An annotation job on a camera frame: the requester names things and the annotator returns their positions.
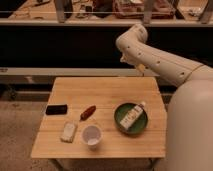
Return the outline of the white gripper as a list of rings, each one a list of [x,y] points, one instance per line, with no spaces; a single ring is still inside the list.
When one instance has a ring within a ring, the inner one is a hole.
[[[129,65],[132,65],[134,66],[138,71],[140,71],[141,73],[144,73],[145,71],[145,66],[142,65],[138,60],[135,60],[135,59],[132,59],[132,58],[129,58],[125,55],[122,55],[122,57],[120,58],[120,61],[122,63],[127,63]]]

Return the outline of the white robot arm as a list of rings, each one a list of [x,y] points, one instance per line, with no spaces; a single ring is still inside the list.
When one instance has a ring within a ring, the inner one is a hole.
[[[213,171],[213,68],[146,44],[133,25],[116,39],[121,60],[145,65],[177,87],[168,105],[166,171]]]

